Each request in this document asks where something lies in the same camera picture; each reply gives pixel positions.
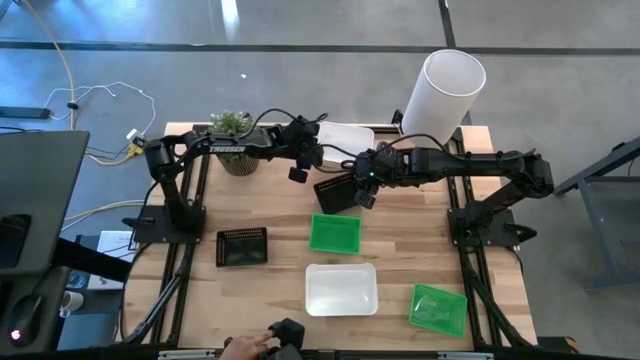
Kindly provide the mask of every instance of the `white cylinder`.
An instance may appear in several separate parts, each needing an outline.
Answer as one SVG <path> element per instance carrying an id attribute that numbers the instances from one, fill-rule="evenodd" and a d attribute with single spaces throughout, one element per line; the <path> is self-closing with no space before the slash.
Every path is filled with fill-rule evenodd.
<path id="1" fill-rule="evenodd" d="M 424 61 L 402 118 L 405 135 L 426 133 L 443 144 L 469 111 L 487 80 L 482 64 L 458 50 L 440 50 Z M 411 138 L 417 146 L 434 147 L 425 138 Z"/>

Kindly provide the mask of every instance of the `human hand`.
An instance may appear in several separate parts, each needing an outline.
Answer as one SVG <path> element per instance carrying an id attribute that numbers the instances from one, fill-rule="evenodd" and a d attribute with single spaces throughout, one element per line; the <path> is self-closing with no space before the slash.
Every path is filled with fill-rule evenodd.
<path id="1" fill-rule="evenodd" d="M 258 337 L 240 336 L 234 338 L 227 346 L 220 360 L 255 360 L 269 346 L 265 342 L 273 337 L 271 331 Z"/>

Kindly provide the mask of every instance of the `concrete floor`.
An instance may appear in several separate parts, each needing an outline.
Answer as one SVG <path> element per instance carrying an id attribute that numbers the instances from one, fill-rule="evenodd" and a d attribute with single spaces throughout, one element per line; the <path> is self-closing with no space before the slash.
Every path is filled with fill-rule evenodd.
<path id="1" fill-rule="evenodd" d="M 32 4 L 66 41 L 445 44 L 437 0 L 32 0 Z M 640 31 L 636 1 L 449 0 L 449 6 L 461 46 L 640 46 L 635 36 Z M 0 38 L 46 40 L 16 5 L 0 20 Z M 54 51 L 3 49 L 0 54 L 1 104 L 41 106 L 53 88 L 68 86 Z M 77 85 L 125 81 L 155 97 L 158 117 L 149 130 L 151 136 L 161 135 L 168 121 L 206 121 L 211 112 L 256 113 L 273 106 L 308 116 L 329 112 L 330 119 L 338 122 L 387 123 L 394 109 L 406 106 L 426 55 L 66 52 Z M 488 81 L 471 109 L 473 123 L 490 127 L 496 149 L 536 147 L 551 162 L 557 183 L 640 134 L 638 57 L 478 58 Z M 124 135 L 132 127 L 143 128 L 151 117 L 146 99 L 134 91 L 116 91 L 115 99 L 96 92 L 80 104 L 79 126 L 91 131 L 92 146 L 120 149 Z M 60 95 L 51 107 L 62 112 L 67 101 Z M 68 123 L 4 119 L 0 125 L 64 129 Z M 141 198 L 148 184 L 141 159 L 113 168 L 85 160 L 69 213 Z M 525 201 L 515 212 L 520 223 L 539 231 L 522 249 L 538 334 L 572 336 L 585 353 L 637 357 L 640 287 L 596 293 L 582 289 L 583 281 L 604 274 L 604 261 L 579 195 Z M 121 209 L 95 215 L 63 235 L 125 229 L 120 219 L 134 213 L 135 209 Z M 65 346 L 78 346 L 64 339 L 80 333 L 77 329 L 85 326 L 85 320 L 89 321 L 67 324 Z M 88 346 L 98 340 L 86 341 Z"/>

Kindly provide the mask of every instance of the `white plastic container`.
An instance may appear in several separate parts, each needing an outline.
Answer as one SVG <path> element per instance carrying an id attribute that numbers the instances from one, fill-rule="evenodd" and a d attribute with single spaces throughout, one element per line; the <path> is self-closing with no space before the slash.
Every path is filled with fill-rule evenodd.
<path id="1" fill-rule="evenodd" d="M 358 155 L 358 153 L 373 147 L 373 136 L 373 130 L 369 128 L 323 121 L 320 123 L 318 142 L 335 145 Z M 339 167 L 342 161 L 353 160 L 351 156 L 330 147 L 323 147 L 322 150 L 324 150 L 323 166 Z"/>
<path id="2" fill-rule="evenodd" d="M 440 50 L 424 61 L 402 119 L 405 135 L 427 133 L 443 144 L 469 111 L 487 75 L 473 56 Z M 417 146 L 435 147 L 427 138 L 411 138 Z"/>
<path id="3" fill-rule="evenodd" d="M 363 316 L 378 311 L 376 268 L 369 263 L 307 267 L 305 306 L 311 316 Z"/>

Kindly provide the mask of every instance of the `green tray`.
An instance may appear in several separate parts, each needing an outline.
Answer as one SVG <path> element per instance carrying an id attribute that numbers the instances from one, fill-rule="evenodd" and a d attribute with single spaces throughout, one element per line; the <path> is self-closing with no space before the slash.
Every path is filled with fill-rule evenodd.
<path id="1" fill-rule="evenodd" d="M 313 214 L 309 248 L 340 254 L 360 253 L 360 218 Z"/>
<path id="2" fill-rule="evenodd" d="M 461 338 L 464 336 L 467 322 L 467 298 L 415 284 L 409 322 L 415 326 Z"/>

